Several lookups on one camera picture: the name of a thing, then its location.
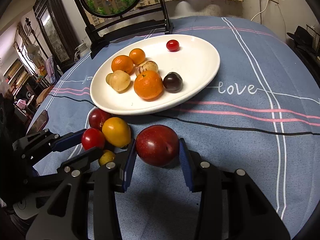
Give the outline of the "yellow-orange persimmon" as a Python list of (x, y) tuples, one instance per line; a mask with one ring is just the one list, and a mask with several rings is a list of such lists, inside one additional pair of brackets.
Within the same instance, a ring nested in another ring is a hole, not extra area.
[(127, 122), (119, 117), (107, 119), (102, 127), (105, 139), (118, 148), (124, 148), (131, 141), (131, 129)]

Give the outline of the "small yellow-green fruit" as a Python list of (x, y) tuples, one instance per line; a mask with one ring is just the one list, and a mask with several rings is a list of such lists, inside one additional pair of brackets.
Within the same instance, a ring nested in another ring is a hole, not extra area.
[(115, 157), (116, 155), (112, 151), (105, 150), (103, 152), (103, 155), (98, 160), (99, 166), (103, 166), (109, 162), (114, 161)]

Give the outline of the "framed picture on wall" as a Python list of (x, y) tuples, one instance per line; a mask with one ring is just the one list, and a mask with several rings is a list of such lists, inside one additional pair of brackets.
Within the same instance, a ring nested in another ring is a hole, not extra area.
[(33, 11), (55, 62), (66, 72), (75, 64), (75, 49), (80, 43), (62, 0), (36, 0)]

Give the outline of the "large orange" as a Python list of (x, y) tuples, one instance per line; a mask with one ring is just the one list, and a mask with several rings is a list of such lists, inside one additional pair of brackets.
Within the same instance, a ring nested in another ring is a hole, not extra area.
[(161, 76), (151, 70), (142, 72), (134, 81), (135, 93), (143, 100), (153, 100), (163, 92), (163, 81)]

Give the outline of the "large dark red plum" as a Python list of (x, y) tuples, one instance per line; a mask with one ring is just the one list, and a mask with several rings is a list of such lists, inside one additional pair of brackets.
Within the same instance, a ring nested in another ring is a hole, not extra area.
[(99, 108), (95, 108), (89, 115), (89, 125), (91, 128), (102, 131), (103, 124), (111, 117), (112, 115), (110, 113), (107, 113)]

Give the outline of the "small orange tangerine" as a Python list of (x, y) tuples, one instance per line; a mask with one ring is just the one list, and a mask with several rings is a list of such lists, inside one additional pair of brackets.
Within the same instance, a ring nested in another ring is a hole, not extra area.
[(130, 51), (129, 57), (135, 65), (139, 65), (145, 61), (145, 52), (140, 48), (135, 48)]

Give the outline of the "smartphone in maroon case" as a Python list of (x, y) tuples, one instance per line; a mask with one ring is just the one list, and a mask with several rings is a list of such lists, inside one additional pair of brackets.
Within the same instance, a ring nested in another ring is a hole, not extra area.
[(48, 121), (49, 121), (48, 112), (46, 110), (43, 110), (42, 113), (35, 120), (35, 122), (32, 124), (31, 128), (27, 132), (27, 135), (31, 135), (43, 130), (46, 124), (48, 123)]

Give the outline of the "white kettle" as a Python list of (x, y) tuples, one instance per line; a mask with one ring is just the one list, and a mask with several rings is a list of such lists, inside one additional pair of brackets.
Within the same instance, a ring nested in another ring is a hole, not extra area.
[(81, 43), (75, 48), (74, 61), (79, 61), (87, 53), (87, 44), (85, 42)]

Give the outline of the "round goldfish screen on stand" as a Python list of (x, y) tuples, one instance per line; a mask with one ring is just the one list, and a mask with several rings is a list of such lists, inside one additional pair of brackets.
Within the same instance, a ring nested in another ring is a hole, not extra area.
[[(130, 10), (132, 10), (140, 2), (140, 0), (133, 0), (132, 2), (130, 2), (129, 5), (125, 6), (123, 10), (115, 11), (110, 15), (104, 15), (104, 14), (95, 12), (89, 7), (89, 5), (85, 2), (85, 0), (74, 0), (74, 1), (76, 3), (76, 6), (78, 8), (78, 11), (80, 12), (82, 19), (84, 20), (84, 23), (86, 25), (85, 31), (88, 35), (88, 38), (91, 41), (90, 50), (91, 50), (92, 59), (99, 53), (99, 51), (101, 51), (104, 47), (107, 47), (112, 41), (130, 36), (133, 34), (138, 34), (148, 30), (156, 30), (156, 29), (164, 29), (165, 34), (171, 34), (174, 28), (174, 25), (171, 23), (169, 19), (169, 15), (168, 15), (164, 0), (159, 0), (159, 3), (160, 3), (159, 7), (156, 7), (153, 9), (140, 9), (138, 12), (131, 13)], [(140, 23), (134, 23), (134, 24), (130, 24), (122, 28), (116, 29), (109, 33), (106, 33), (103, 36), (99, 35), (99, 31), (107, 29), (120, 22), (124, 22), (135, 17), (140, 17), (143, 15), (151, 14), (158, 11), (163, 12), (164, 18), (162, 20), (157, 20), (157, 21), (148, 20)], [(118, 19), (111, 21), (110, 23), (107, 23), (102, 27), (95, 27), (93, 24), (90, 23), (89, 18), (86, 15), (87, 12), (98, 18), (118, 17)]]

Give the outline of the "small green-yellow fruit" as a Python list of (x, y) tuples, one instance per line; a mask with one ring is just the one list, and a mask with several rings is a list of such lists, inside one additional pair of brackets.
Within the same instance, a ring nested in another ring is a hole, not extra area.
[(109, 73), (107, 76), (106, 76), (106, 82), (108, 85), (110, 85), (110, 79), (112, 77), (113, 73)]

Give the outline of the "small red cherry tomato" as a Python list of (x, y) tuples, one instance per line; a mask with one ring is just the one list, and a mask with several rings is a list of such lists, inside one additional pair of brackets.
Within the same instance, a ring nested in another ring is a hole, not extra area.
[(166, 48), (170, 51), (170, 52), (176, 52), (179, 51), (180, 49), (180, 44), (177, 40), (169, 40), (166, 44)]

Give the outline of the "blue striped tablecloth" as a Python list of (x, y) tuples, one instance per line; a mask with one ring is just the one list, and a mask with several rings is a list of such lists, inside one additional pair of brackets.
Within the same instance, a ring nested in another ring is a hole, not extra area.
[[(260, 187), (291, 238), (319, 202), (319, 87), (295, 53), (263, 25), (239, 18), (173, 20), (174, 32), (217, 48), (215, 79), (190, 102), (147, 116), (128, 116), (134, 135), (154, 124), (171, 127), (190, 150), (215, 166), (244, 169)], [(159, 30), (110, 44), (64, 74), (41, 103), (47, 128), (64, 135), (89, 128), (89, 87), (111, 55)], [(123, 239), (193, 239), (200, 193), (181, 168), (156, 168), (137, 158), (131, 186), (117, 194)]]

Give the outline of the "striped pepino melon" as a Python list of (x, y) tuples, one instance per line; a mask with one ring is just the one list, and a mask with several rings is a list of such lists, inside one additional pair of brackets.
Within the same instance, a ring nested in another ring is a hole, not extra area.
[(139, 76), (142, 72), (145, 72), (147, 70), (151, 70), (157, 73), (158, 72), (157, 63), (155, 63), (154, 61), (145, 61), (136, 67), (135, 74), (136, 76)]

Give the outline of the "yellow round pear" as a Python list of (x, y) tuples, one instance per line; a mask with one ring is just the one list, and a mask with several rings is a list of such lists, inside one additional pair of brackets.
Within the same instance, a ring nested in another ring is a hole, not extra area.
[(129, 87), (131, 77), (122, 70), (116, 70), (112, 73), (109, 82), (112, 89), (116, 92), (122, 92)]

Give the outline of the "dark purple plum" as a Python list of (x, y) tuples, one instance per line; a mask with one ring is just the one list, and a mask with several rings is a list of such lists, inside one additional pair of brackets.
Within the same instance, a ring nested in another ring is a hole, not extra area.
[(182, 88), (183, 80), (176, 72), (168, 73), (163, 79), (163, 86), (169, 92), (177, 92)]

